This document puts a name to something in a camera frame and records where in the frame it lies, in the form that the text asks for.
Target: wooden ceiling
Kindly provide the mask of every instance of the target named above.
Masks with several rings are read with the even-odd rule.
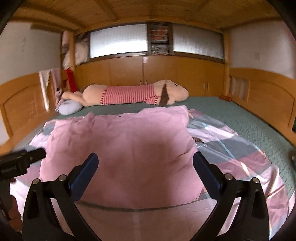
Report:
[[[280,19],[266,0],[27,0],[12,21],[81,33],[133,22],[167,21],[215,31]]]

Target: green mattress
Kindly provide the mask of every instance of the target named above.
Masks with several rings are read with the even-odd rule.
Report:
[[[289,157],[289,153],[295,148],[280,133],[267,123],[241,108],[237,104],[220,100],[217,97],[190,97],[184,102],[175,105],[185,105],[188,109],[196,109],[215,119],[218,119],[235,130],[241,137],[258,146],[270,161],[279,167],[289,198],[295,190],[296,171]],[[117,104],[106,106],[92,106],[70,116],[58,116],[63,119],[73,116],[85,116],[89,112],[96,115],[136,113],[145,108],[156,107],[146,103]]]

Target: white wall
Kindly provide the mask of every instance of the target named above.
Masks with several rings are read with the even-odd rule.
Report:
[[[60,35],[8,23],[0,35],[0,84],[39,70],[60,67]],[[0,144],[8,136],[0,118]]]
[[[231,30],[231,66],[255,68],[296,78],[295,40],[283,21],[244,25]]]

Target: brown ear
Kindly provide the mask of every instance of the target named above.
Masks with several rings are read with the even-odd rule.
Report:
[[[161,92],[159,105],[165,106],[168,103],[168,100],[169,100],[168,91],[167,91],[166,83],[165,83],[165,85],[163,86],[163,90]]]

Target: cabinet door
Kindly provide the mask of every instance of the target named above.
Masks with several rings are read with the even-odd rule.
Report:
[[[219,96],[223,94],[224,64],[205,61],[206,69],[206,96]]]
[[[174,56],[152,55],[143,57],[144,82],[152,84],[159,80],[177,81]]]
[[[139,85],[143,82],[142,57],[109,59],[112,86]]]
[[[189,96],[204,96],[204,60],[175,57],[177,66],[176,83],[188,90]]]
[[[91,84],[111,85],[108,60],[82,64],[76,67],[78,85],[85,89]]]

